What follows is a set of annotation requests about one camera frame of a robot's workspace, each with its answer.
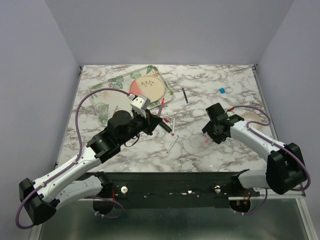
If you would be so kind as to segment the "white pen blue tip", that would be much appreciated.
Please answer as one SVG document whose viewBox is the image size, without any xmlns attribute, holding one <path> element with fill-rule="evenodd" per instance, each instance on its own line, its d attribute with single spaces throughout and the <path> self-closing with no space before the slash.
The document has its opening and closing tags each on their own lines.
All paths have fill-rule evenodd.
<svg viewBox="0 0 320 240">
<path fill-rule="evenodd" d="M 173 141 L 170 143 L 169 147 L 166 150 L 167 154 L 171 151 L 171 149 L 173 148 L 173 146 L 175 145 L 175 143 L 177 142 L 178 139 L 179 139 L 179 135 L 176 135 L 175 138 L 173 139 Z"/>
</svg>

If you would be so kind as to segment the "pink pen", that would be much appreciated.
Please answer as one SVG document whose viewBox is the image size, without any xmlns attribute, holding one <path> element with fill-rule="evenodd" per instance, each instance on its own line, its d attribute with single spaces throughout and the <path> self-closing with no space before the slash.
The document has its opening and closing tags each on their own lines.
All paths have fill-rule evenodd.
<svg viewBox="0 0 320 240">
<path fill-rule="evenodd" d="M 165 103 L 165 98 L 162 99 L 161 104 L 159 105 L 159 110 L 158 110 L 158 113 L 157 113 L 158 117 L 161 116 L 161 113 L 162 113 L 162 110 L 163 110 L 163 107 L 164 107 L 164 103 Z"/>
</svg>

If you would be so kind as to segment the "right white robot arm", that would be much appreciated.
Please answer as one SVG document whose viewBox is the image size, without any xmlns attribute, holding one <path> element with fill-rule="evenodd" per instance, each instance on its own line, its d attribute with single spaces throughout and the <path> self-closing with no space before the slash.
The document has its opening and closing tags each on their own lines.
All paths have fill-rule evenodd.
<svg viewBox="0 0 320 240">
<path fill-rule="evenodd" d="M 206 108 L 209 122 L 202 132 L 215 143 L 227 138 L 235 139 L 256 152 L 266 162 L 264 170 L 244 170 L 235 175 L 230 191 L 241 196 L 248 189 L 271 189 L 278 195 L 288 191 L 304 191 L 311 184 L 300 147 L 295 143 L 285 144 L 275 140 L 256 128 L 257 121 L 247 121 L 234 114 L 229 115 L 220 103 Z"/>
</svg>

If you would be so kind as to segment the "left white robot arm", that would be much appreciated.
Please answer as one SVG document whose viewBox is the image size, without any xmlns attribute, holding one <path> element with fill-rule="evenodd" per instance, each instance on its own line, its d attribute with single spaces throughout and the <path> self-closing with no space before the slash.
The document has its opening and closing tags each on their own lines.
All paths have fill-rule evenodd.
<svg viewBox="0 0 320 240">
<path fill-rule="evenodd" d="M 121 151 L 121 146 L 141 132 L 152 135 L 162 118 L 145 111 L 145 115 L 119 110 L 113 114 L 103 131 L 97 133 L 87 142 L 85 148 L 73 158 L 50 173 L 35 180 L 23 179 L 19 185 L 20 206 L 18 207 L 15 224 L 20 225 L 19 217 L 22 209 L 27 212 L 32 225 L 40 225 L 49 220 L 62 203 L 58 195 L 73 181 L 87 171 L 103 164 Z"/>
</svg>

